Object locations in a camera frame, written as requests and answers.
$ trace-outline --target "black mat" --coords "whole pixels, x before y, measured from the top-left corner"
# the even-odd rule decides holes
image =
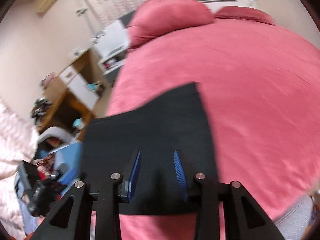
[[[183,150],[183,158],[194,172],[217,179],[210,128],[194,83],[171,90],[137,110],[89,124],[81,171],[91,192],[98,192],[104,176],[121,173],[134,149],[141,150],[140,176],[133,200],[120,204],[120,213],[194,212],[195,207],[181,197],[173,149]]]

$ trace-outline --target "white blanket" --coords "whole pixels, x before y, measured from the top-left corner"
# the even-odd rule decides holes
[[[30,161],[37,148],[38,133],[0,98],[0,221],[9,235],[25,237],[14,178],[22,160]]]

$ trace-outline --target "blue plastic piece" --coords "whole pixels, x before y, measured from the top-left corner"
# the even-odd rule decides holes
[[[68,171],[63,176],[63,180],[60,182],[62,185],[67,185],[68,183],[72,182],[75,176],[77,175],[78,171],[76,169],[72,169]]]
[[[187,201],[187,198],[188,198],[187,180],[186,180],[186,176],[184,174],[184,171],[183,171],[183,168],[182,168],[182,165],[181,165],[181,161],[180,161],[180,158],[179,158],[178,151],[174,152],[173,163],[174,163],[174,168],[176,170],[176,176],[177,176],[178,184],[179,184],[179,187],[180,187],[181,192],[182,192],[182,197],[183,197],[184,201]]]
[[[139,151],[137,154],[136,160],[134,162],[134,166],[133,166],[133,169],[132,169],[132,172],[130,175],[130,179],[129,179],[129,191],[128,191],[128,196],[127,196],[129,201],[134,196],[134,192],[137,187],[140,168],[141,168],[141,158],[140,158],[140,151]]]

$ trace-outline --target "drawer handle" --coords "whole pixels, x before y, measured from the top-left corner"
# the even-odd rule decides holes
[[[66,75],[66,78],[70,78],[72,76],[72,72],[69,72],[67,75]]]

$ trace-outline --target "white cabinet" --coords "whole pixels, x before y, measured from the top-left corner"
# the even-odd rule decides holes
[[[99,97],[88,88],[88,83],[81,74],[77,74],[69,84],[68,89],[81,101],[90,111],[94,108]]]

